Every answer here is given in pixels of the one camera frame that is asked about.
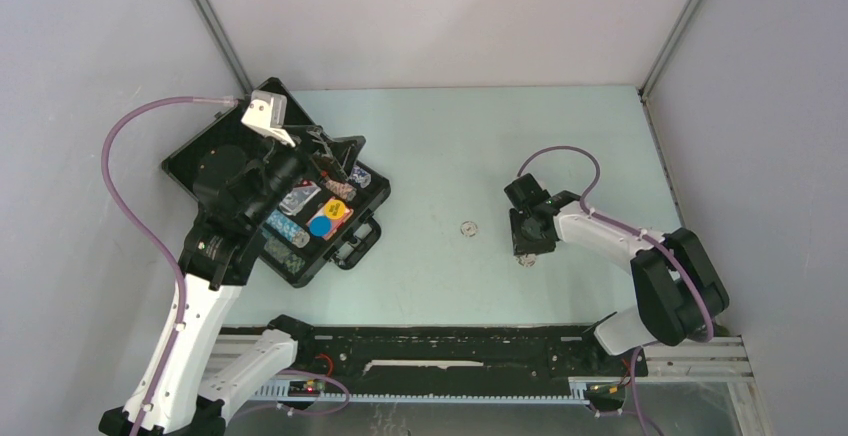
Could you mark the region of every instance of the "white wall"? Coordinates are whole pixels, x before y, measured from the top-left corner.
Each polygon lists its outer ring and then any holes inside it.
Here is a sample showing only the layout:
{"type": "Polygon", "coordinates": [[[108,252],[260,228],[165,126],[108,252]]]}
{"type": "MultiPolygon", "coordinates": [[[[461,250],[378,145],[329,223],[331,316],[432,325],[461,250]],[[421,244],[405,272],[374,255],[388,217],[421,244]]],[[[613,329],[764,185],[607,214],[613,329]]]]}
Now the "white wall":
{"type": "MultiPolygon", "coordinates": [[[[189,0],[0,0],[0,41],[0,432],[93,435],[172,295],[103,187],[102,140],[147,101],[236,85],[189,0]]],[[[118,187],[173,251],[195,209],[158,163],[211,114],[162,110],[116,142],[118,187]]]]}
{"type": "Polygon", "coordinates": [[[641,85],[686,0],[212,0],[254,83],[641,85]]]}
{"type": "Polygon", "coordinates": [[[848,0],[706,0],[651,107],[781,435],[845,434],[848,0]]]}

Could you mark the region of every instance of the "toolbox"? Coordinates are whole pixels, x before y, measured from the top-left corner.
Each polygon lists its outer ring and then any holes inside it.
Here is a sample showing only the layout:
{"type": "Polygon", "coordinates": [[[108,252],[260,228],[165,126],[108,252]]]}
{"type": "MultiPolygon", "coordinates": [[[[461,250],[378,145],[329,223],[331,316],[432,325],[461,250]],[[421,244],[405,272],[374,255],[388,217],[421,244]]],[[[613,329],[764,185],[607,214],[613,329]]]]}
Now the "toolbox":
{"type": "MultiPolygon", "coordinates": [[[[287,98],[285,125],[317,124],[279,79],[271,78],[257,89],[287,98]]],[[[209,151],[231,144],[248,155],[262,154],[262,136],[241,123],[247,104],[240,100],[219,113],[214,123],[162,162],[162,169],[192,196],[200,158],[209,151]]],[[[308,284],[328,261],[341,269],[353,268],[380,239],[374,212],[390,193],[389,180],[360,161],[348,181],[302,181],[262,225],[268,239],[262,260],[295,288],[308,284]]]]}

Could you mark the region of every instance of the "gray wall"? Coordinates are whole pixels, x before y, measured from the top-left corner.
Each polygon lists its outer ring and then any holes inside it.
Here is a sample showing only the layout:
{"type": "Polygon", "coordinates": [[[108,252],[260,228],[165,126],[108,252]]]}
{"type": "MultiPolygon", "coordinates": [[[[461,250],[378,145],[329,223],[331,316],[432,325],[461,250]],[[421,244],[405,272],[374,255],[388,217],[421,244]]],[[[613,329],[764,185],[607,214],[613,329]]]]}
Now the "gray wall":
{"type": "MultiPolygon", "coordinates": [[[[0,0],[0,432],[92,435],[150,358],[172,276],[100,180],[102,140],[147,101],[235,94],[188,0],[0,0]]],[[[158,162],[209,107],[119,137],[117,185],[179,249],[193,204],[158,162]]]]}
{"type": "Polygon", "coordinates": [[[706,0],[651,101],[779,434],[844,434],[848,0],[706,0]]]}

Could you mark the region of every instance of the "yellow disc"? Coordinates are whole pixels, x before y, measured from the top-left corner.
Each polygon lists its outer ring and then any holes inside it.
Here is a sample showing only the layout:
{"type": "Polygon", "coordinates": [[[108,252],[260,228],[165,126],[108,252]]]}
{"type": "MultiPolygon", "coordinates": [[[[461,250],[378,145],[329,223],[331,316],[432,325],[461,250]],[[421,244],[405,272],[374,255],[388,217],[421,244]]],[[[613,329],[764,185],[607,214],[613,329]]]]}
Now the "yellow disc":
{"type": "Polygon", "coordinates": [[[345,211],[347,211],[347,206],[338,199],[334,199],[324,205],[324,214],[332,220],[342,219],[345,211]]]}

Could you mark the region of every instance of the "round token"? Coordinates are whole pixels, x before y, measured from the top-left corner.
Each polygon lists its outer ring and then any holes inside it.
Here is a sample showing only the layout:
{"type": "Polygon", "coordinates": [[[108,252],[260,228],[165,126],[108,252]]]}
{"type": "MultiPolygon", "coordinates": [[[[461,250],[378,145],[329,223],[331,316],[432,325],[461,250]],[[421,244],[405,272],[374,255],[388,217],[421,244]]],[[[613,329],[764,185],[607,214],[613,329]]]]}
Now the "round token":
{"type": "Polygon", "coordinates": [[[333,228],[333,223],[326,216],[318,216],[309,223],[309,232],[323,238],[333,228]]]}
{"type": "Polygon", "coordinates": [[[347,206],[338,199],[334,199],[324,206],[324,214],[333,221],[342,219],[345,211],[347,211],[347,206]]]}

